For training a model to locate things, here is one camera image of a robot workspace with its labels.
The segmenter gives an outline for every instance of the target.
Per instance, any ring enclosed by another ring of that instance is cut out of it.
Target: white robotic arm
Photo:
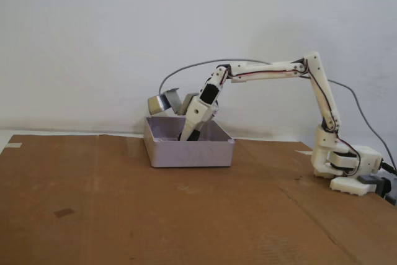
[[[180,135],[181,141],[199,139],[202,125],[211,120],[218,110],[217,99],[227,79],[232,83],[250,80],[293,78],[303,74],[310,76],[323,122],[316,130],[316,141],[311,157],[314,174],[331,181],[331,188],[351,194],[364,195],[375,191],[376,186],[357,180],[360,175],[376,173],[381,154],[367,146],[351,146],[339,138],[341,119],[336,108],[319,54],[311,52],[297,61],[271,65],[249,64],[237,61],[220,65],[207,80],[200,93],[192,98],[186,112],[186,123]]]

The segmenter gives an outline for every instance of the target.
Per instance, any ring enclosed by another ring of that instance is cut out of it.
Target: table
[[[0,264],[394,264],[397,213],[334,192],[299,142],[237,140],[230,168],[154,169],[143,139],[15,135]]]

